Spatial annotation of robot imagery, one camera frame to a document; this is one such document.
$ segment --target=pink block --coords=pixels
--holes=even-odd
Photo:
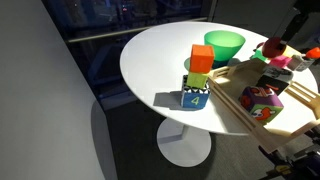
[[[284,68],[289,64],[290,61],[291,61],[291,58],[287,56],[278,56],[273,58],[269,64],[280,67],[280,68]]]

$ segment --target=table pedestal base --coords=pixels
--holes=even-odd
[[[163,156],[181,167],[200,164],[211,150],[209,132],[185,126],[168,118],[158,129],[157,141]]]

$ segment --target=blue block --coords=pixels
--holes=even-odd
[[[187,78],[188,75],[183,76],[181,106],[184,108],[204,108],[210,96],[208,82],[206,82],[204,88],[199,89],[187,86]]]

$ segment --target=table top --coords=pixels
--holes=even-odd
[[[209,132],[246,135],[237,118],[210,96],[206,107],[185,109],[180,105],[182,76],[188,74],[184,63],[192,44],[204,44],[204,35],[213,30],[241,34],[246,42],[229,64],[248,60],[253,49],[266,37],[254,32],[217,23],[179,22],[150,28],[132,38],[122,51],[120,68],[130,90],[148,107],[172,120]],[[309,69],[294,72],[293,80],[317,92]]]

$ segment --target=white wall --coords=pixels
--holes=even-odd
[[[116,179],[107,128],[99,164],[94,102],[41,1],[1,1],[0,179]]]

